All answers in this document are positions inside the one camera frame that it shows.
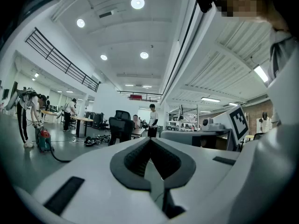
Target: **fluorescent light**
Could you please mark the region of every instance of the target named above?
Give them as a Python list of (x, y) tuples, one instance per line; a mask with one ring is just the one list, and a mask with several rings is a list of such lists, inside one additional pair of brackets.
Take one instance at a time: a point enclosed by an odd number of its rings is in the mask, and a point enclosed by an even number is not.
[(144, 6), (144, 0), (131, 0), (131, 6), (135, 9), (141, 9)]
[(101, 55), (101, 59), (104, 60), (104, 61), (106, 61), (108, 58), (105, 55)]
[(262, 69), (260, 66), (256, 67), (256, 68), (254, 69), (254, 71), (256, 72), (256, 74), (258, 74), (258, 75), (260, 76), (260, 78), (261, 78), (264, 82), (268, 81), (268, 77), (267, 77), (266, 73), (263, 71), (263, 69)]
[(85, 22), (83, 21), (83, 19), (78, 19), (77, 20), (77, 26), (82, 28), (85, 26)]
[(147, 54), (146, 52), (142, 52), (142, 53), (140, 53), (140, 57), (142, 59), (147, 59), (149, 57), (149, 54)]
[(220, 102), (219, 99), (212, 99), (212, 98), (206, 98), (206, 97), (203, 97), (201, 98), (202, 100), (205, 100), (205, 101), (213, 101), (213, 102)]

